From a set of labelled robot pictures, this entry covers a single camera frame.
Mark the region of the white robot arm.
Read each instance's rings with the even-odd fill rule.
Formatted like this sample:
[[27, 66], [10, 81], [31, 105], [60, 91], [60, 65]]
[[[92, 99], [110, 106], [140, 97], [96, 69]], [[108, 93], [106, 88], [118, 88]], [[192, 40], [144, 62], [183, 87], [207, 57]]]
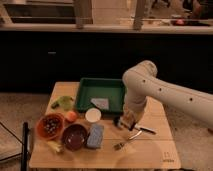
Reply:
[[144, 60], [126, 70], [122, 76], [126, 87], [123, 115], [119, 122], [132, 130], [141, 120], [147, 97], [152, 97], [189, 114], [213, 130], [213, 95], [162, 81], [157, 67]]

